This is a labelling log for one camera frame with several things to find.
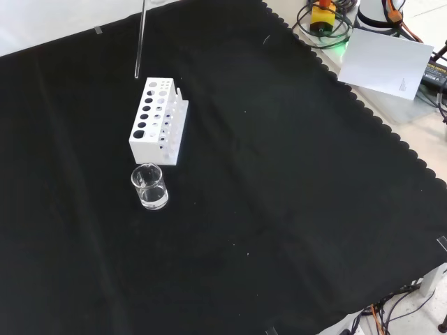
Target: white paper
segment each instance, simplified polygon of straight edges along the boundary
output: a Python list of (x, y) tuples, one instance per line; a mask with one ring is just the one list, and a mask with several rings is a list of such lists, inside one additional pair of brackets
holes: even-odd
[(413, 100), (433, 47), (354, 29), (338, 80)]

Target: table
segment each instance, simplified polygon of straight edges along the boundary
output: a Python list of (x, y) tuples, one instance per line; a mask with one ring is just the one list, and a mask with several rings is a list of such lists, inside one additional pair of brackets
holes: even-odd
[[(285, 20), (285, 23), (292, 27), (296, 22), (296, 13), (301, 9), (306, 1), (267, 0), (266, 2), (275, 13)], [(436, 8), (437, 4), (431, 3), (431, 6)], [(418, 14), (413, 13), (413, 11), (415, 11), (414, 7), (411, 7), (411, 10), (411, 13), (409, 13), (411, 16), (409, 17)], [(355, 11), (351, 13), (350, 18), (352, 20), (355, 18)], [(425, 32), (425, 34), (421, 35), (422, 39), (425, 39), (427, 43), (431, 42), (433, 45), (436, 45), (435, 51), (442, 47), (444, 44), (442, 36), (438, 37), (437, 40), (432, 36), (434, 30), (436, 29), (433, 29), (433, 27), (430, 28), (430, 25), (427, 27), (426, 21), (422, 20), (422, 24), (418, 24), (418, 21), (419, 18), (410, 18), (407, 22), (409, 23), (410, 27), (413, 27), (412, 29), (414, 31), (419, 31), (419, 29), (422, 29)], [(300, 38), (306, 41), (306, 43), (312, 44), (312, 41), (305, 34), (303, 34), (299, 28), (297, 28), (295, 32), (300, 36)], [(339, 50), (314, 51), (317, 53), (318, 57), (323, 60), (323, 64), (325, 64), (332, 72), (337, 74), (339, 73), (342, 63), (342, 57), (340, 56)], [(406, 102), (403, 101), (403, 99), (398, 99), (387, 94), (381, 94), (379, 92), (363, 89), (361, 87), (354, 87), (353, 91), (356, 93), (359, 100), (374, 111), (375, 115), (382, 118), (384, 124), (390, 126), (393, 132), (399, 134), (402, 140), (410, 144), (410, 147), (418, 153), (421, 159), (427, 162), (427, 166), (436, 172), (438, 178), (447, 180), (447, 127), (440, 121), (441, 117), (438, 113), (434, 112), (432, 107), (418, 100), (417, 98), (415, 101)], [(383, 105), (383, 100), (387, 99), (388, 101), (392, 101), (395, 107), (398, 107), (399, 103), (404, 103), (408, 106), (408, 108), (421, 109), (421, 114), (424, 114), (424, 117), (416, 118), (408, 124), (396, 124), (393, 120), (388, 118), (387, 114), (381, 112), (381, 108), (389, 107), (389, 105)], [(436, 284), (441, 279), (441, 275), (445, 269), (446, 264), (441, 265), (424, 277), (423, 286), (421, 287), (421, 292), (423, 295), (428, 296), (429, 293), (436, 288)], [(338, 335), (350, 322), (352, 322), (356, 316), (357, 313), (346, 316), (338, 324), (321, 332), (321, 335)]]

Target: orange wire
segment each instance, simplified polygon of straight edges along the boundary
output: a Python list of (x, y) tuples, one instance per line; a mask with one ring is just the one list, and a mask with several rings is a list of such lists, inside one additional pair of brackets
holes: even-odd
[(371, 305), (371, 312), (372, 312), (372, 316), (374, 316), (374, 320), (376, 321), (376, 325), (377, 325), (377, 327), (379, 328), (380, 334), (381, 334), (381, 335), (385, 335), (385, 334), (383, 333), (383, 330), (382, 330), (382, 325), (381, 325), (381, 324), (379, 323), (379, 321), (377, 320), (376, 312), (374, 311), (374, 305)]
[(417, 40), (418, 42), (423, 43), (423, 41), (422, 41), (419, 37), (417, 37), (417, 35), (414, 34), (414, 33), (413, 33), (413, 32), (406, 26), (405, 23), (402, 23), (402, 26), (405, 28), (405, 30), (407, 30), (407, 31), (409, 32), (410, 35), (412, 35), (412, 36), (414, 37), (415, 40)]
[[(391, 2), (391, 0), (388, 0), (388, 7), (389, 7), (389, 11), (395, 10), (393, 3)], [(405, 28), (405, 30), (408, 31), (408, 33), (413, 36), (413, 38), (415, 40), (417, 40), (419, 43), (423, 43), (423, 41), (414, 33), (412, 32), (405, 23), (402, 23), (402, 26)]]

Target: black cloth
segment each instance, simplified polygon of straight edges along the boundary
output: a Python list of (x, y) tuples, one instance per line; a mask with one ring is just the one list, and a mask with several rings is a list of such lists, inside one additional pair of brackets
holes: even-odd
[[(134, 80), (139, 19), (0, 58), (3, 334), (316, 334), (445, 261), (445, 183), (264, 4), (149, 11)], [(158, 212), (146, 77), (190, 101)]]

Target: wire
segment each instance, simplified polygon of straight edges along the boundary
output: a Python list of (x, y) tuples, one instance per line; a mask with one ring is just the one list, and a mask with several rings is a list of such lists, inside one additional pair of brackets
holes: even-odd
[(442, 117), (444, 118), (443, 122), (445, 124), (447, 124), (447, 110), (442, 108), (441, 103), (442, 103), (442, 98), (444, 97), (444, 89), (446, 88), (446, 84), (447, 84), (447, 79), (444, 80), (444, 83), (442, 84), (441, 88), (439, 89), (438, 100), (437, 100), (439, 112), (441, 113)]
[(408, 31), (408, 33), (409, 33), (411, 36), (413, 36), (413, 38), (414, 38), (415, 40), (417, 40), (419, 43), (423, 43), (423, 41), (422, 41), (422, 40), (421, 40), (415, 33), (413, 33), (413, 32), (410, 30), (410, 28), (408, 28), (408, 26), (407, 26), (404, 22), (402, 22), (401, 25), (405, 28), (406, 31)]
[(402, 7), (404, 7), (404, 4), (406, 3), (406, 0), (404, 0), (404, 2), (402, 2), (402, 5), (400, 5), (398, 11), (400, 12), (400, 10), (402, 9)]
[(438, 56), (440, 59), (443, 59), (444, 61), (447, 61), (447, 58), (441, 56), (440, 54), (438, 54), (437, 52), (432, 52), (432, 54)]
[(380, 330), (380, 334), (381, 334), (381, 335), (385, 335), (385, 334), (383, 333), (383, 330), (382, 330), (382, 325), (380, 325), (380, 324), (379, 324), (379, 321), (377, 320), (376, 312), (374, 311), (374, 305), (371, 305), (371, 312), (372, 312), (372, 316), (374, 317), (374, 321), (376, 321), (376, 326), (377, 326), (378, 329)]
[[(341, 40), (339, 40), (335, 43), (331, 43), (331, 44), (327, 44), (327, 45), (310, 45), (310, 44), (305, 43), (305, 45), (308, 45), (314, 49), (329, 49), (331, 47), (336, 47), (338, 45), (341, 45), (341, 44), (347, 42), (350, 37), (349, 31), (353, 30), (354, 27), (353, 27), (353, 24), (350, 21), (350, 19), (346, 16), (346, 13), (348, 12), (348, 9), (350, 10), (350, 8), (353, 7), (353, 3), (354, 3), (354, 6), (357, 4), (357, 0), (340, 0), (340, 1), (333, 1), (332, 3), (335, 5), (337, 10), (332, 10), (331, 8), (323, 7), (323, 6), (320, 6), (319, 4), (308, 1), (307, 4), (305, 6), (303, 6), (297, 14), (296, 23), (292, 27), (293, 37), (296, 40), (299, 40), (299, 38), (297, 36), (295, 36), (295, 34), (294, 34), (295, 28), (297, 26), (299, 26), (301, 31), (305, 32), (306, 34), (308, 34), (310, 36), (315, 36), (318, 38), (322, 38), (322, 37), (342, 38)], [(323, 33), (309, 31), (309, 30), (305, 29), (301, 25), (301, 21), (303, 20), (304, 17), (306, 17), (306, 15), (308, 15), (310, 12), (312, 12), (313, 7), (318, 7), (320, 9), (327, 10), (327, 11), (333, 13), (335, 15), (335, 17), (337, 18), (337, 20), (340, 21), (340, 23), (332, 31), (327, 31), (327, 32), (323, 32)], [(301, 13), (305, 9), (307, 9), (307, 11), (303, 15), (301, 15)], [(342, 26), (344, 26), (344, 31), (341, 33), (335, 34), (335, 32), (338, 31)]]
[(391, 308), (388, 317), (386, 319), (386, 324), (385, 324), (385, 332), (388, 331), (388, 326), (390, 324), (390, 318), (391, 318), (391, 313), (394, 311), (394, 308), (396, 308), (397, 304), (400, 303), (405, 297), (409, 296), (411, 293), (413, 293), (414, 291), (408, 292), (406, 293), (403, 297), (400, 297), (399, 300), (396, 301), (396, 303), (393, 305), (393, 307)]
[(416, 312), (419, 311), (422, 307), (424, 307), (424, 305), (425, 305), (426, 303), (428, 303), (428, 301), (429, 301), (431, 298), (433, 298), (435, 292), (436, 292), (436, 289), (433, 291), (432, 295), (430, 295), (429, 298), (428, 298), (427, 300), (425, 300), (424, 303), (423, 303), (422, 305), (420, 305), (417, 309), (415, 309), (414, 311), (412, 311), (412, 312), (410, 312), (410, 313), (407, 313), (407, 314), (398, 316), (397, 318), (393, 318), (393, 319), (390, 320), (390, 322), (391, 322), (391, 321), (394, 321), (394, 320), (397, 320), (397, 319), (400, 319), (400, 318), (403, 318), (404, 316), (408, 316), (408, 315), (410, 315), (410, 314), (416, 313)]
[(360, 319), (362, 317), (362, 313), (357, 315), (357, 317), (352, 322), (351, 334), (354, 335), (357, 331), (358, 325), (360, 324)]

